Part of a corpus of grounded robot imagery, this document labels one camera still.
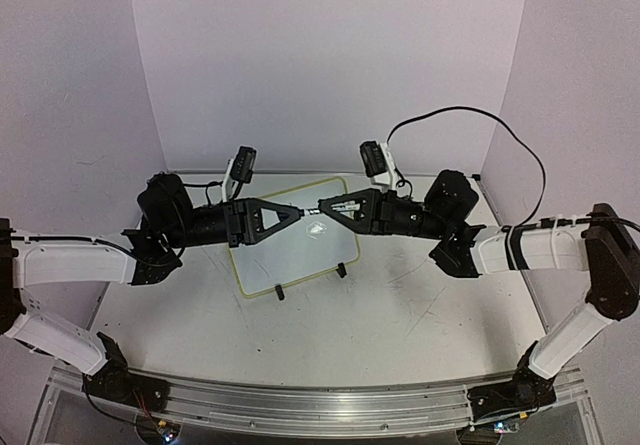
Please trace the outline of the white whiteboard marker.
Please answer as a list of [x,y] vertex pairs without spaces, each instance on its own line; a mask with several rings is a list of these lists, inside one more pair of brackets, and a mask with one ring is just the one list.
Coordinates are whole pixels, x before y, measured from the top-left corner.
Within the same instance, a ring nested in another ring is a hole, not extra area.
[[336,213],[341,215],[353,215],[354,213],[359,211],[360,211],[360,206],[356,204],[331,206],[326,210],[321,210],[319,207],[307,208],[303,210],[305,216],[319,215],[319,214],[329,215],[330,213]]

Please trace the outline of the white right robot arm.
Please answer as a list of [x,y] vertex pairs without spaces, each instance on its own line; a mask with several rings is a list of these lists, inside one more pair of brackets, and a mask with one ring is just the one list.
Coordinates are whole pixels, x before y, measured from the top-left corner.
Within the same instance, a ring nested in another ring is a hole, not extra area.
[[524,360],[527,374],[550,380],[604,328],[637,310],[639,248],[628,232],[633,225],[606,203],[584,216],[518,226],[470,225],[466,219],[478,200],[462,173],[444,170],[421,202],[368,188],[322,199],[318,208],[359,235],[436,241],[429,256],[454,278],[538,269],[587,272],[590,288],[582,304]]

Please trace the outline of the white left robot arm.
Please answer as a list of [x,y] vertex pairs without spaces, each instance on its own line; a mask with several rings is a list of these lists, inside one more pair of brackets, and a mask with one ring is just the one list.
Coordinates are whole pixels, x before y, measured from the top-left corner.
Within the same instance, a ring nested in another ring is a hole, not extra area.
[[125,247],[99,237],[19,234],[1,222],[1,333],[49,354],[95,380],[116,402],[131,398],[135,381],[117,343],[48,315],[28,295],[30,286],[109,282],[156,285],[192,247],[252,246],[299,221],[303,210],[257,198],[196,207],[176,174],[152,177],[137,198],[142,220],[122,235]]

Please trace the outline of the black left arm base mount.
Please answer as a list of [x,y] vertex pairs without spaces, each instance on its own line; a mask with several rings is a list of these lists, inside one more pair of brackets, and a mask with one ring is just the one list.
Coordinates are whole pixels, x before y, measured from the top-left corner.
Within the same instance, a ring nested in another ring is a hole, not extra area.
[[163,412],[168,403],[169,382],[131,372],[119,345],[102,332],[97,337],[105,348],[106,364],[95,374],[83,377],[83,391],[90,397]]

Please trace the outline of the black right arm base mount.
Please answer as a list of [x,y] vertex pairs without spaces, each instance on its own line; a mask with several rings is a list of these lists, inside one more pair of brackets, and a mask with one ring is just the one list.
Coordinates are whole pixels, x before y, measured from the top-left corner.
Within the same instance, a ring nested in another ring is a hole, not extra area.
[[528,367],[535,345],[536,342],[520,358],[509,380],[468,390],[467,399],[474,423],[502,415],[536,411],[556,402],[555,378],[544,379]]

